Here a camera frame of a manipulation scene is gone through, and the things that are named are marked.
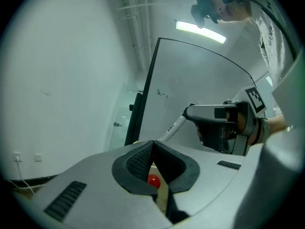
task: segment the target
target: ceiling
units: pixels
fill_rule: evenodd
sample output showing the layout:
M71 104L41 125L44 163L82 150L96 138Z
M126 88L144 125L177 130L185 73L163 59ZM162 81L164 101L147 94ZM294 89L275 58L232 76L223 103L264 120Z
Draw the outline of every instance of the ceiling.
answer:
M137 5L145 3L145 0L134 1ZM132 0L123 0L123 3L125 6L134 4ZM159 37L203 46L228 57L246 70L249 70L257 61L262 59L258 47L260 32L257 25L250 20L235 23L220 22L218 24L214 24L211 20L207 21L206 28L227 38L224 44L221 44L201 35L176 30L176 21L194 23L190 8L196 3L196 0L148 0L148 3L154 4L147 6L148 10L146 10L146 6L125 9L127 16L129 14L136 15L134 18L128 19L128 23L138 64L144 72L149 69L151 55ZM135 27L137 27L135 21L138 22L140 28L138 31L135 30Z

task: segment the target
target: whiteboard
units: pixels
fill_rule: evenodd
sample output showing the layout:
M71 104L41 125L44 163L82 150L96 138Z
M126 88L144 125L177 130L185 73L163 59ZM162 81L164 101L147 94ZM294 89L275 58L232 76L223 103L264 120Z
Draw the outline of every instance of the whiteboard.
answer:
M253 85L251 76L228 59L205 48L160 39L139 140L157 140L190 104L223 104L240 88ZM186 121L170 143L203 147L194 123Z

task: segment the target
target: white shirt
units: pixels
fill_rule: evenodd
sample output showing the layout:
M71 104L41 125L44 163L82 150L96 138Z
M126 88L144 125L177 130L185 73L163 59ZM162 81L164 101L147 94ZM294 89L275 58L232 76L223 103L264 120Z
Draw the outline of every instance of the white shirt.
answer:
M261 32L261 53L270 73L273 88L276 88L292 66L293 57L284 35L274 22L256 4L250 4L252 18ZM273 110L275 115L282 113L276 101Z

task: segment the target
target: wall socket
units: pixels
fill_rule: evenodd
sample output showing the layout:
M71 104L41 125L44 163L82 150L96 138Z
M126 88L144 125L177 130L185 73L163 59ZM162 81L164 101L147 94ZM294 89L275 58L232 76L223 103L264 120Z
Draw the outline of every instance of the wall socket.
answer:
M20 152L13 152L14 161L17 162L17 157L19 157L19 162L22 161Z
M35 162L42 162L42 154L35 153Z

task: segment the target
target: red ball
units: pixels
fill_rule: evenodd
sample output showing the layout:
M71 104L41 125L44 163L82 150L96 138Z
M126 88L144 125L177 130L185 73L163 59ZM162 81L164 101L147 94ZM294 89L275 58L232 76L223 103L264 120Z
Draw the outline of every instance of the red ball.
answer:
M152 175L152 174L148 176L148 183L150 185L153 185L157 189L159 189L159 187L161 186L160 179L156 175Z

